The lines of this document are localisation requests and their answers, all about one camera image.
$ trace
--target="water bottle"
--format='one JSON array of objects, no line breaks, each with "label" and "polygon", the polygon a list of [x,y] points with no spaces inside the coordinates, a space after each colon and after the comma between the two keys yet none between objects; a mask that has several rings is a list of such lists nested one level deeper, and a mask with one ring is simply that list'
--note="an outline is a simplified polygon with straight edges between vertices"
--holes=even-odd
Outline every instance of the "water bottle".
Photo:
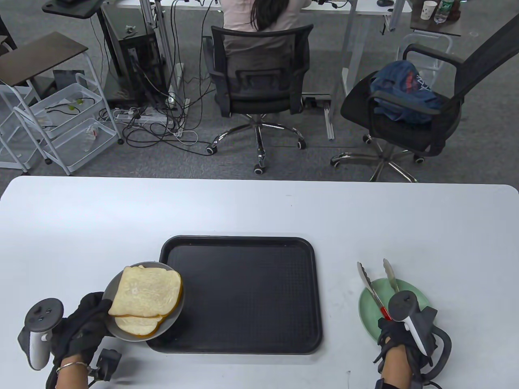
[{"label": "water bottle", "polygon": [[436,15],[434,16],[434,22],[436,24],[445,23],[447,17],[449,16],[450,10],[452,9],[454,4],[454,0],[442,0],[440,5],[438,5],[438,9],[436,10]]},{"label": "water bottle", "polygon": [[86,130],[83,140],[81,141],[80,148],[84,152],[89,152],[94,144],[95,137],[97,136],[97,124],[91,124]]}]

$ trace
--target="dark tabletop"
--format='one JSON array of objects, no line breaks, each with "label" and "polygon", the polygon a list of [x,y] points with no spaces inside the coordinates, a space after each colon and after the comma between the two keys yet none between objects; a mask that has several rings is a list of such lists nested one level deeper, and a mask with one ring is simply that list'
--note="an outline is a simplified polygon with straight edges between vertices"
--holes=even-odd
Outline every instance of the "dark tabletop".
[{"label": "dark tabletop", "polygon": [[42,11],[71,18],[88,19],[101,8],[104,0],[79,0],[70,4],[60,0],[49,0],[42,6]]},{"label": "dark tabletop", "polygon": [[0,79],[18,85],[88,50],[88,47],[53,32],[0,57]]},{"label": "dark tabletop", "polygon": [[411,14],[411,28],[413,30],[435,32],[439,34],[461,36],[461,19],[457,21],[447,20],[445,23],[436,24],[434,22],[434,14],[429,20],[423,20],[420,18],[421,10],[424,6],[425,0],[411,0],[413,4],[413,13]]}]

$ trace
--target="floor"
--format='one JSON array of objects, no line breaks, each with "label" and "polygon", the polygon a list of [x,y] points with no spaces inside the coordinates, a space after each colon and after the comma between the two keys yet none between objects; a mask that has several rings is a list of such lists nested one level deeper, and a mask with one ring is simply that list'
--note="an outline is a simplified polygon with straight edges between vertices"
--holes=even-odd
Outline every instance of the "floor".
[{"label": "floor", "polygon": [[[519,13],[519,3],[502,0],[489,6],[488,2],[469,0],[462,5],[462,22],[465,34],[455,39],[454,53],[467,57],[513,15]],[[51,31],[59,31],[89,47],[89,53],[98,72],[103,64],[106,75],[106,57],[100,51],[89,20],[76,20],[45,14],[40,2],[31,0],[1,0],[0,15],[18,45],[30,42]],[[200,26],[204,12],[177,11],[175,17],[182,60],[186,63],[186,78],[198,75]],[[92,18],[97,37],[101,30]],[[314,23],[310,36],[311,70],[305,79],[305,89],[326,91],[333,84],[333,72],[337,68],[338,51],[342,44],[344,17],[339,15],[305,15],[304,22]],[[206,19],[206,32],[212,24],[221,25],[222,15],[210,12]],[[398,44],[409,33],[409,17],[401,19],[398,30],[382,36],[381,18],[372,23],[359,77],[381,68],[394,60]],[[79,59],[65,63],[62,68],[85,69]],[[452,94],[454,70],[447,68],[435,85],[440,93]],[[519,110],[516,109],[519,88],[519,56],[511,59],[488,76],[466,98],[462,123],[448,140],[443,153],[429,158],[422,165],[406,161],[402,165],[421,182],[430,183],[481,183],[508,184],[519,188]],[[192,99],[199,96],[197,81],[186,87]],[[197,104],[190,110],[187,126],[194,126],[200,140],[210,141],[224,129],[241,123],[239,118],[222,118],[210,93],[204,97],[203,108]],[[75,172],[77,176],[109,177],[164,177],[164,178],[229,178],[229,179],[290,179],[290,180],[343,180],[366,181],[373,166],[342,164],[337,170],[330,166],[330,157],[354,148],[366,148],[362,143],[360,128],[344,120],[334,118],[336,139],[326,137],[324,117],[319,110],[306,110],[300,115],[281,114],[277,122],[297,127],[305,136],[306,150],[298,150],[296,139],[287,134],[266,131],[268,170],[262,176],[253,173],[255,140],[251,132],[229,138],[218,148],[214,156],[198,156],[174,149],[165,144],[136,149],[128,145],[114,145],[96,159]],[[193,151],[204,154],[204,145],[192,146]],[[33,175],[64,175],[56,165],[39,163]],[[0,193],[9,182],[20,175],[16,170],[0,170]],[[386,171],[383,180],[401,181],[400,177]]]}]

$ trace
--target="paper cup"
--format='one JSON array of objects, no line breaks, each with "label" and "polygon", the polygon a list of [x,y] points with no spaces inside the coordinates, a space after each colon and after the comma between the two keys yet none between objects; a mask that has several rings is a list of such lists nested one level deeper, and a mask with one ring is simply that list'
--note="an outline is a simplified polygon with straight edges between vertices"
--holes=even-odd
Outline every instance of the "paper cup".
[{"label": "paper cup", "polygon": [[422,13],[420,18],[424,20],[431,19],[432,14],[434,13],[434,10],[436,9],[436,6],[438,5],[437,2],[434,2],[432,0],[427,0],[424,2],[424,7],[422,8]]}]

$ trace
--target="gray plate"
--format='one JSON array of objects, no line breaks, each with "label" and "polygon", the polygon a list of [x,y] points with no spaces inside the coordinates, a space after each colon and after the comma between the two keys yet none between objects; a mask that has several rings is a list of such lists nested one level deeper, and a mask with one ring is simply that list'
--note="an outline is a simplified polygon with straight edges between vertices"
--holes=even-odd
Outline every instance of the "gray plate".
[{"label": "gray plate", "polygon": [[[160,262],[141,262],[136,263],[132,265],[139,266],[142,265],[145,268],[162,268],[166,270],[173,270],[168,265],[164,265]],[[108,286],[106,287],[106,290],[103,294],[103,299],[109,299],[111,301],[114,301],[115,294],[117,293],[117,288],[119,287],[119,281],[121,281],[122,272],[120,272],[118,275],[114,277],[113,280],[110,281]],[[166,330],[173,325],[173,323],[176,321],[178,316],[180,315],[180,312],[182,311],[182,307],[184,306],[184,296],[186,295],[184,291],[184,286],[182,286],[182,296],[180,297],[180,302],[176,306],[173,312],[171,312],[162,323],[160,323],[159,328],[155,333],[148,337],[137,337],[135,335],[129,334],[127,332],[124,332],[122,329],[117,327],[117,324],[115,324],[115,319],[111,316],[108,316],[106,319],[106,327],[110,333],[115,336],[116,338],[126,340],[128,342],[144,342],[146,340],[150,340],[153,338],[156,338],[157,336],[162,335]]]}]

